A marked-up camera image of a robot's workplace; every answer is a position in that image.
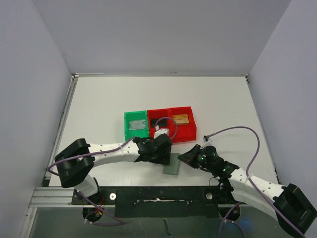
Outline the green leather card holder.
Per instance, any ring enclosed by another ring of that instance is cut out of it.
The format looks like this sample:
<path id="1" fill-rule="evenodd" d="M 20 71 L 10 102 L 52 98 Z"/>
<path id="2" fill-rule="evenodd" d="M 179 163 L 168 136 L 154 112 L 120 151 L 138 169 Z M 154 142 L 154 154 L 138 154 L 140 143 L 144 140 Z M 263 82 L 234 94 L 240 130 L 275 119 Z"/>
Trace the green leather card holder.
<path id="1" fill-rule="evenodd" d="M 170 164 L 164 165 L 162 173 L 165 175 L 177 176 L 179 174 L 180 160 L 178 159 L 179 153 L 171 153 Z"/>

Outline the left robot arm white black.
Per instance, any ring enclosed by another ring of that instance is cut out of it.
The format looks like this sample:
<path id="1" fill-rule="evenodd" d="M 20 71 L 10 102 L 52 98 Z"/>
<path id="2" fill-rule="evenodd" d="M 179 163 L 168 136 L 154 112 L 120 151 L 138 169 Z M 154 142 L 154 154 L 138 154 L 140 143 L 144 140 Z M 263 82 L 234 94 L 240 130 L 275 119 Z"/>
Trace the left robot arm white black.
<path id="1" fill-rule="evenodd" d="M 132 137 L 116 144 L 89 144 L 81 138 L 56 155 L 48 170 L 59 176 L 63 188 L 75 188 L 94 204 L 100 200 L 101 191 L 97 180 L 89 175 L 92 168 L 118 162 L 169 165 L 172 145 L 166 134 L 156 138 Z"/>

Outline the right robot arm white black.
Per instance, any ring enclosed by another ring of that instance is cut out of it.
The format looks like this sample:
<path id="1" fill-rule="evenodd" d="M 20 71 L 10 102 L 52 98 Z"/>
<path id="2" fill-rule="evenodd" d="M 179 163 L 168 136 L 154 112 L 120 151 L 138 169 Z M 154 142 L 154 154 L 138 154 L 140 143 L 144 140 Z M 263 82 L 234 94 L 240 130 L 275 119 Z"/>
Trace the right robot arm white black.
<path id="1" fill-rule="evenodd" d="M 294 184 L 271 183 L 247 173 L 221 158 L 214 146 L 195 145 L 178 159 L 194 169 L 211 173 L 223 186 L 223 201 L 248 204 L 276 219 L 282 229 L 294 238 L 302 238 L 317 218 L 317 211 Z"/>

